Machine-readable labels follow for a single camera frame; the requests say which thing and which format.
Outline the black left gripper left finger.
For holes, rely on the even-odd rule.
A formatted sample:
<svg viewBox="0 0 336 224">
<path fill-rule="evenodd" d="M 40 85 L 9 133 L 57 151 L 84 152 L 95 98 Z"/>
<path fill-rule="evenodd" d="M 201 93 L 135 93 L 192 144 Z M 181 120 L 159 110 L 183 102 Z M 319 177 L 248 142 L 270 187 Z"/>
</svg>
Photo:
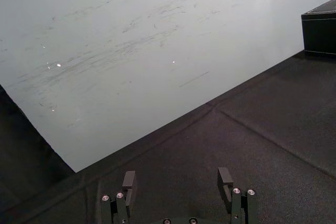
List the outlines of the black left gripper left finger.
<svg viewBox="0 0 336 224">
<path fill-rule="evenodd" d="M 120 191 L 101 196 L 101 223 L 130 223 L 136 190 L 136 171 L 127 171 Z"/>
</svg>

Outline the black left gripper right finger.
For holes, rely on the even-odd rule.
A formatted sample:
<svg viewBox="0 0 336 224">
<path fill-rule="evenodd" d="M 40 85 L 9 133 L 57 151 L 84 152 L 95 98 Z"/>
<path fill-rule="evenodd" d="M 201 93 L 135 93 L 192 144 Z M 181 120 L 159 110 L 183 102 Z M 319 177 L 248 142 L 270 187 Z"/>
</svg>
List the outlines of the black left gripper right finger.
<svg viewBox="0 0 336 224">
<path fill-rule="evenodd" d="M 217 187 L 224 202 L 230 223 L 257 223 L 257 194 L 253 189 L 234 186 L 226 167 L 217 169 Z"/>
</svg>

